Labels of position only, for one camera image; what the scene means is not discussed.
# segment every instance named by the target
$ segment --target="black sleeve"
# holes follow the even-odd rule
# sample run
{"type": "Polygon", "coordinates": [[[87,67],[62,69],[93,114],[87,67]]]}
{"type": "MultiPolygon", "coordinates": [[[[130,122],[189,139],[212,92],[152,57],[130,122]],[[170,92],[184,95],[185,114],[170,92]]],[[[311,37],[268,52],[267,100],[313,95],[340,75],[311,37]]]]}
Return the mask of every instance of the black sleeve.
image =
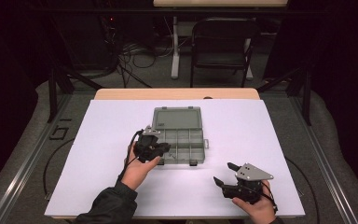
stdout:
{"type": "Polygon", "coordinates": [[[95,198],[88,213],[80,214],[74,224],[130,223],[136,209],[137,192],[118,181],[114,188],[107,188],[95,198]]]}
{"type": "Polygon", "coordinates": [[[271,223],[269,224],[284,224],[283,220],[281,220],[280,217],[276,217],[275,220],[273,220],[271,223]]]}

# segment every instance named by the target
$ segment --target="black chair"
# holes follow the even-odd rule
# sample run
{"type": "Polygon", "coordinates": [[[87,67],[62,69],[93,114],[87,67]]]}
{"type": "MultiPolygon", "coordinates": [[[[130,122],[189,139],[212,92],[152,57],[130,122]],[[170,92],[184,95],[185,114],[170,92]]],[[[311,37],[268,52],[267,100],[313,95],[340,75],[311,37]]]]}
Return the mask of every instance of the black chair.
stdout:
{"type": "Polygon", "coordinates": [[[253,39],[260,35],[257,23],[250,19],[208,18],[193,27],[191,81],[194,68],[239,69],[243,71],[241,87],[253,51],[253,39]]]}

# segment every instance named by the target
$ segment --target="gray floor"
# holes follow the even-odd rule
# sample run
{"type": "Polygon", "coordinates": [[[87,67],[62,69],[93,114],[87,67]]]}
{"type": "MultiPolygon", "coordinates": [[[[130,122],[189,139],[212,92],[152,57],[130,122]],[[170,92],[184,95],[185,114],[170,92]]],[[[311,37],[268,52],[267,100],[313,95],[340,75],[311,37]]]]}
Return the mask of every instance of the gray floor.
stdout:
{"type": "MultiPolygon", "coordinates": [[[[248,81],[246,87],[256,88],[264,84],[262,74],[272,44],[270,36],[257,43],[252,60],[254,80],[248,81]]],[[[176,80],[171,79],[172,57],[158,57],[155,63],[144,69],[130,63],[134,74],[154,88],[189,87],[189,54],[182,48],[180,74],[176,80]]],[[[148,55],[135,56],[139,66],[150,65],[153,59],[148,55]]],[[[113,73],[106,77],[94,79],[107,88],[122,88],[121,75],[113,73]]],[[[198,71],[195,87],[239,87],[241,74],[232,76],[231,71],[198,71]]],[[[7,165],[0,174],[0,223],[66,223],[44,217],[48,201],[44,199],[42,176],[44,167],[52,151],[64,141],[76,136],[78,127],[87,110],[93,91],[83,83],[73,80],[76,92],[73,95],[60,95],[62,110],[51,123],[48,120],[48,85],[38,87],[38,104],[21,140],[14,149],[7,165]],[[57,127],[68,128],[64,140],[49,140],[55,137],[53,130],[57,127]]],[[[343,160],[337,143],[337,130],[323,100],[315,93],[311,98],[312,126],[305,125],[299,116],[300,98],[288,98],[282,92],[285,84],[272,91],[262,93],[272,123],[280,140],[284,155],[294,161],[315,191],[312,196],[305,177],[288,162],[301,202],[306,211],[304,217],[286,219],[286,223],[317,223],[316,212],[320,213],[320,223],[358,223],[358,181],[351,168],[343,160]]],[[[129,88],[144,88],[142,84],[129,79],[129,88]]],[[[69,145],[62,147],[48,167],[47,187],[53,191],[64,165],[69,145]]],[[[209,223],[227,223],[225,220],[209,220],[209,223]]]]}

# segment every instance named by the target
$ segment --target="white tabletop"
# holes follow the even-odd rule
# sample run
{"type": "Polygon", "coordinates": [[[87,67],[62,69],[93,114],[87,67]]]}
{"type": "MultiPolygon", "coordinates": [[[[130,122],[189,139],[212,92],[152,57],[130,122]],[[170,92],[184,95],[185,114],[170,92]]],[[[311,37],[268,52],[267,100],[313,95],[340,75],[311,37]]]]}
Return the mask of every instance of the white tabletop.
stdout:
{"type": "Polygon", "coordinates": [[[155,7],[286,7],[287,0],[154,0],[155,7]]]}
{"type": "Polygon", "coordinates": [[[134,133],[152,124],[155,107],[199,106],[205,162],[196,167],[166,164],[152,170],[137,189],[134,217],[244,217],[213,182],[235,185],[227,162],[246,162],[274,175],[278,216],[304,216],[266,106],[261,100],[93,100],[72,145],[45,215],[75,217],[90,210],[101,190],[114,186],[134,133]]]}

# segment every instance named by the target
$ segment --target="wire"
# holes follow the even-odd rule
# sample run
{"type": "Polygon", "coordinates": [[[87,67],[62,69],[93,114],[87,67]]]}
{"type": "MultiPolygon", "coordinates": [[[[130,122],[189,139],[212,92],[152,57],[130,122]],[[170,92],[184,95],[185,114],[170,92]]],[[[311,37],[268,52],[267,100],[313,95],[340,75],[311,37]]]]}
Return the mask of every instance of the wire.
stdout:
{"type": "Polygon", "coordinates": [[[163,49],[162,52],[160,52],[160,53],[157,54],[157,57],[158,57],[158,58],[163,58],[163,57],[166,57],[166,56],[168,56],[168,55],[171,54],[171,52],[172,52],[172,47],[169,48],[169,45],[170,45],[170,43],[168,42],[168,43],[165,45],[165,48],[156,48],[156,49],[163,49]]]}
{"type": "Polygon", "coordinates": [[[286,156],[284,156],[284,158],[287,160],[287,161],[290,161],[290,163],[292,163],[296,168],[297,170],[304,176],[304,179],[307,181],[308,183],[308,186],[310,187],[310,192],[312,193],[312,198],[313,198],[313,201],[315,202],[315,209],[316,209],[316,223],[320,223],[320,214],[319,214],[319,205],[318,205],[318,201],[316,201],[316,195],[315,195],[315,191],[313,190],[313,187],[312,185],[310,184],[310,181],[307,179],[307,176],[304,174],[304,172],[300,169],[300,167],[292,160],[290,160],[289,158],[287,158],[286,156]]]}
{"type": "Polygon", "coordinates": [[[126,67],[123,67],[120,63],[118,64],[118,66],[122,69],[122,71],[125,71],[128,75],[130,75],[131,77],[135,78],[135,80],[137,80],[138,82],[140,82],[144,86],[146,86],[148,88],[152,88],[150,85],[148,85],[143,80],[141,80],[139,77],[137,77],[132,71],[129,71],[126,67]]]}
{"type": "Polygon", "coordinates": [[[129,83],[130,81],[130,75],[128,76],[127,80],[126,80],[126,77],[125,77],[125,71],[124,71],[124,68],[123,68],[123,65],[121,65],[121,63],[124,63],[124,66],[125,67],[129,67],[130,70],[131,70],[131,73],[132,73],[132,67],[127,63],[126,59],[125,59],[125,55],[122,55],[122,57],[118,56],[119,58],[119,64],[117,65],[119,69],[117,69],[117,72],[122,76],[123,78],[123,84],[124,84],[124,88],[127,88],[127,84],[129,83]]]}
{"type": "Polygon", "coordinates": [[[271,189],[269,188],[269,186],[267,186],[265,183],[261,182],[262,185],[264,185],[264,187],[266,187],[268,189],[269,195],[271,195],[270,197],[268,195],[266,195],[265,193],[261,193],[262,196],[264,196],[265,198],[267,198],[268,200],[270,200],[272,202],[272,206],[274,207],[274,212],[275,214],[278,212],[278,205],[275,203],[275,199],[274,199],[274,195],[272,194],[271,189]]]}
{"type": "Polygon", "coordinates": [[[153,62],[151,64],[146,65],[146,66],[140,66],[140,65],[137,65],[135,63],[135,56],[136,56],[136,54],[134,54],[133,57],[132,57],[132,64],[137,68],[148,68],[148,67],[153,66],[155,64],[155,62],[156,62],[156,55],[153,54],[153,62]]]}
{"type": "Polygon", "coordinates": [[[59,147],[57,147],[53,153],[51,153],[50,157],[48,158],[48,162],[46,162],[45,170],[43,171],[43,190],[45,191],[45,195],[48,195],[48,187],[46,185],[46,174],[48,172],[48,165],[50,164],[51,159],[54,157],[54,155],[60,150],[62,147],[64,147],[66,144],[74,141],[75,138],[69,139],[68,141],[62,143],[59,147]]]}
{"type": "Polygon", "coordinates": [[[170,55],[172,53],[172,50],[173,50],[173,47],[174,47],[174,39],[173,39],[173,34],[172,34],[172,31],[171,31],[171,27],[168,24],[167,19],[165,17],[164,17],[164,21],[165,21],[165,24],[167,25],[168,31],[170,32],[172,46],[171,46],[171,49],[170,49],[170,51],[168,53],[166,53],[165,55],[160,55],[159,57],[165,57],[165,56],[170,55]]]}
{"type": "Polygon", "coordinates": [[[117,181],[120,181],[120,180],[123,178],[124,173],[126,173],[127,167],[130,165],[130,163],[132,163],[135,159],[138,159],[137,157],[135,157],[134,159],[132,159],[132,160],[129,162],[130,153],[131,153],[131,148],[132,148],[132,145],[133,145],[133,141],[135,140],[135,137],[136,137],[137,135],[140,135],[143,131],[144,131],[143,129],[142,129],[142,130],[139,130],[138,132],[136,132],[136,133],[133,135],[133,137],[132,137],[132,139],[131,139],[131,141],[130,141],[130,144],[129,144],[128,148],[127,148],[127,157],[126,157],[126,160],[125,160],[125,162],[124,162],[124,168],[123,168],[123,170],[121,171],[120,175],[118,176],[117,181]]]}

